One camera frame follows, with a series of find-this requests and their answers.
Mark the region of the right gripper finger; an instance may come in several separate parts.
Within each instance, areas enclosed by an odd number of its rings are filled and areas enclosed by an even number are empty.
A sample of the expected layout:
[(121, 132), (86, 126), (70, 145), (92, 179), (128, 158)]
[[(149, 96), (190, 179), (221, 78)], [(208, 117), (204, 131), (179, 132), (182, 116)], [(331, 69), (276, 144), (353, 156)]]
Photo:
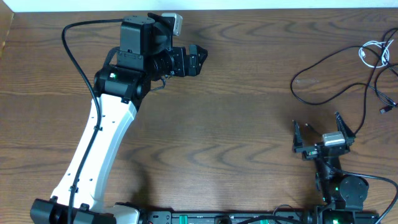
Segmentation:
[(339, 112), (335, 113), (335, 119), (336, 119), (336, 125), (338, 131), (340, 131), (346, 141), (346, 145), (352, 145), (354, 143), (354, 140), (356, 138), (356, 135), (352, 130), (348, 127), (348, 125), (344, 122), (342, 116), (339, 114)]
[(293, 126), (294, 126), (294, 138), (293, 138), (292, 150), (294, 152), (301, 152), (301, 148), (303, 148), (303, 140), (300, 133), (300, 126), (296, 121), (293, 121)]

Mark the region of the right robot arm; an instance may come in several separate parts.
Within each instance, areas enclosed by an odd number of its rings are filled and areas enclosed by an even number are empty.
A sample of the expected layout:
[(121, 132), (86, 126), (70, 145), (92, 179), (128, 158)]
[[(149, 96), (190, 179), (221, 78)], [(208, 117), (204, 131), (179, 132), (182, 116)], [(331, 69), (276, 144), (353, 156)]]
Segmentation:
[(294, 121), (292, 150), (301, 153), (305, 161), (314, 161), (315, 185), (323, 195), (324, 205), (317, 205), (304, 213), (303, 223), (374, 223), (377, 215), (364, 212), (363, 203), (368, 196), (368, 182), (354, 174), (343, 174), (339, 157), (350, 152), (355, 134), (335, 113), (337, 131), (322, 135), (322, 140), (305, 146), (300, 126)]

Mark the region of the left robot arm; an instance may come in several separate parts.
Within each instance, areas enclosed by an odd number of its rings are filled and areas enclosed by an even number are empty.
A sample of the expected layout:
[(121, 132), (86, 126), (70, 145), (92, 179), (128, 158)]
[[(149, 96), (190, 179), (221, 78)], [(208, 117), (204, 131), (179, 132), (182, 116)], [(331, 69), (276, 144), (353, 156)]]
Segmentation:
[(146, 222), (146, 216), (130, 204), (106, 208), (104, 194), (120, 143), (152, 82), (197, 76), (207, 58), (208, 52), (198, 45), (173, 45), (182, 21), (181, 15), (171, 12), (119, 21), (119, 45), (87, 83), (90, 115), (73, 159), (51, 197), (33, 202), (34, 223)]

